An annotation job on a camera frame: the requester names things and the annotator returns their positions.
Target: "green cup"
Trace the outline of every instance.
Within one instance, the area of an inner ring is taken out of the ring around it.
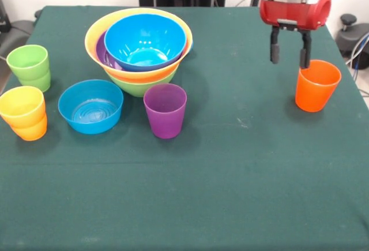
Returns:
[[[29,44],[18,47],[9,53],[6,62],[22,85],[39,88],[42,92],[49,89],[50,63],[43,46]]]

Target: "green bowl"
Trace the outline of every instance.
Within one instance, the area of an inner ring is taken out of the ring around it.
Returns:
[[[177,69],[174,70],[171,74],[169,74],[167,77],[159,80],[159,81],[155,81],[155,82],[151,82],[151,83],[147,83],[147,84],[133,84],[133,83],[128,83],[128,82],[124,82],[121,80],[118,80],[117,78],[115,78],[114,76],[110,75],[109,73],[107,73],[110,77],[110,79],[122,90],[124,90],[125,92],[135,96],[135,97],[144,97],[145,92],[152,87],[153,85],[159,85],[159,84],[166,84],[168,82],[170,82],[174,76],[174,74],[176,73]]]

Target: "purple bowl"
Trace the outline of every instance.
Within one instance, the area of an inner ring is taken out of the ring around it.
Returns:
[[[114,69],[123,70],[123,67],[118,65],[114,58],[108,53],[104,44],[106,31],[100,36],[96,44],[96,55],[100,62]]]

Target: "black knob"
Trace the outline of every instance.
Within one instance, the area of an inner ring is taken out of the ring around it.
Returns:
[[[353,14],[345,13],[341,16],[341,21],[342,21],[342,24],[346,26],[350,26],[357,21],[357,18]]]

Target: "orange cup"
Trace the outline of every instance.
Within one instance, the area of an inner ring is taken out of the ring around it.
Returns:
[[[324,108],[341,81],[341,72],[333,64],[318,59],[308,69],[300,69],[295,102],[299,108],[315,113]]]
[[[23,140],[43,137],[47,130],[45,100],[36,87],[12,88],[0,96],[0,115]]]

